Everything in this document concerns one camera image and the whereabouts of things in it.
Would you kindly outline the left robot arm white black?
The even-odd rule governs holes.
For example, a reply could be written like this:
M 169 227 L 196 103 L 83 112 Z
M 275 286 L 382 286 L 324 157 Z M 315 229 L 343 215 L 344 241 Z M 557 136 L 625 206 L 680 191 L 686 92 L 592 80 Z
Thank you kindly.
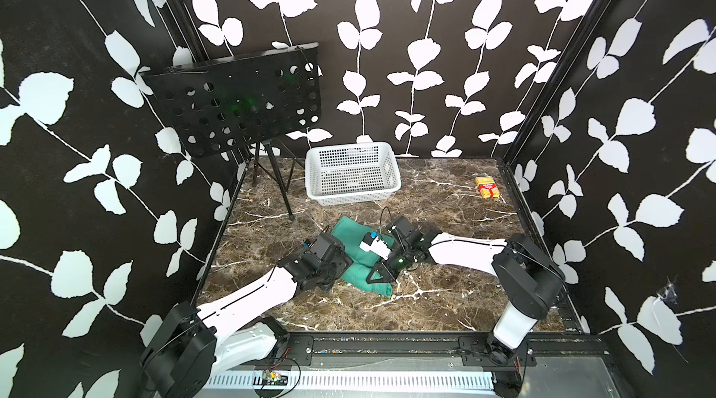
M 193 397 L 234 366 L 283 360 L 288 332 L 266 311 L 314 288 L 330 290 L 351 265 L 344 244 L 323 232 L 232 294 L 175 306 L 140 358 L 142 396 Z

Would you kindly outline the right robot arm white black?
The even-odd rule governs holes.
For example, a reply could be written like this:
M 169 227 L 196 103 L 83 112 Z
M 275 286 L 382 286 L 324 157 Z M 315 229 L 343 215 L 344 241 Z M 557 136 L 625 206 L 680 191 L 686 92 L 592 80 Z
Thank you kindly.
M 436 228 L 416 228 L 402 216 L 387 230 L 393 243 L 376 231 L 365 233 L 360 242 L 361 250 L 380 258 L 367 276 L 368 283 L 395 282 L 416 263 L 466 267 L 498 279 L 508 304 L 486 342 L 496 363 L 504 364 L 513 355 L 566 287 L 558 265 L 524 234 L 508 239 L 459 237 Z

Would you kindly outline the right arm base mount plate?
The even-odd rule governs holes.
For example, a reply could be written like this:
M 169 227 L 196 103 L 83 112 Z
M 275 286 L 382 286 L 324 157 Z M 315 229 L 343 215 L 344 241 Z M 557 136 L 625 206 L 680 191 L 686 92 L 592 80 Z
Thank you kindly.
M 458 355 L 464 366 L 480 366 L 484 369 L 512 369 L 536 366 L 530 346 L 524 340 L 516 349 L 510 349 L 490 333 L 475 333 L 458 338 Z

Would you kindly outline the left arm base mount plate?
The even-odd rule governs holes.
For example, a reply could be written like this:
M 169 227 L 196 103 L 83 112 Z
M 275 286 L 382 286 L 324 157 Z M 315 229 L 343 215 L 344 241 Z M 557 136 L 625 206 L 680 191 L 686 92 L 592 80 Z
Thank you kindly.
M 274 364 L 282 359 L 291 359 L 300 366 L 309 366 L 313 360 L 313 346 L 313 336 L 289 333 L 277 339 L 268 358 Z

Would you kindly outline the green long pants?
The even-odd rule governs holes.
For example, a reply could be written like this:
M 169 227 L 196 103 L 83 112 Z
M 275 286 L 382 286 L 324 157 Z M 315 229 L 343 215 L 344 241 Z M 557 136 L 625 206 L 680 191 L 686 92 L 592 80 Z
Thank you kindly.
M 360 248 L 365 234 L 370 232 L 373 232 L 372 228 L 361 225 L 348 216 L 343 216 L 337 221 L 331 234 L 343 243 L 345 253 L 352 259 L 352 265 L 341 278 L 361 291 L 391 297 L 393 295 L 391 284 L 367 283 L 369 272 L 380 260 L 377 254 Z

